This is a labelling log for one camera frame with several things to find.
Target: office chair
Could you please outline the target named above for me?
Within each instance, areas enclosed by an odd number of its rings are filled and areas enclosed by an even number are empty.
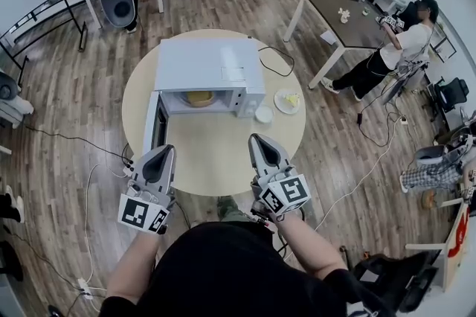
[[[469,89],[466,85],[466,81],[456,77],[449,84],[442,86],[441,83],[444,81],[445,80],[441,78],[433,88],[431,88],[431,86],[428,87],[431,98],[429,99],[429,104],[423,105],[422,108],[424,109],[427,106],[431,107],[431,122],[434,121],[439,110],[447,113],[454,109],[456,104],[465,103],[468,100],[466,95],[469,93]]]
[[[408,313],[419,306],[437,273],[430,260],[428,252],[401,260],[376,254],[357,264],[352,273],[394,312]]]

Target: extension cord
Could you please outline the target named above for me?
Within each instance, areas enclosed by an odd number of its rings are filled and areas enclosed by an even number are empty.
[[[83,290],[82,292],[84,292],[84,298],[86,300],[92,300],[91,290],[89,289],[89,286],[86,283],[86,280],[84,280],[83,278],[78,278],[77,283],[80,285],[80,288]]]

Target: white robot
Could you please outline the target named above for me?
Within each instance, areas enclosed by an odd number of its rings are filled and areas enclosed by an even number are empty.
[[[298,174],[288,153],[276,141],[255,133],[248,147],[257,173],[251,183],[256,198],[251,213],[257,222],[270,220],[271,215],[283,218],[311,198],[304,175]],[[175,203],[175,163],[175,147],[163,145],[130,167],[127,191],[120,196],[118,222],[151,234],[165,233]]]

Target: wooden table top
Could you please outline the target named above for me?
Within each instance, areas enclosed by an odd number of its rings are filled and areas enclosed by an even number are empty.
[[[370,6],[350,0],[309,0],[309,2],[322,15],[344,47],[383,47],[385,32],[375,20],[377,12]],[[367,16],[362,14],[365,7],[370,11]],[[341,22],[341,15],[338,13],[340,8],[350,11],[349,21],[345,24]]]

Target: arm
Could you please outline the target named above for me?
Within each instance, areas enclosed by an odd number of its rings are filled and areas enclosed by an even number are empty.
[[[397,50],[402,50],[402,46],[400,45],[400,42],[399,40],[396,38],[396,35],[395,33],[393,32],[392,28],[390,27],[390,25],[386,22],[384,22],[382,24],[382,28],[385,30],[385,32],[387,33],[388,37],[390,38],[390,41],[392,42],[392,44],[395,46],[395,48]]]
[[[335,269],[347,269],[335,248],[296,215],[287,214],[274,223],[309,274],[323,280]]]
[[[158,250],[158,239],[156,234],[137,234],[109,279],[107,297],[118,296],[137,304],[149,284]]]

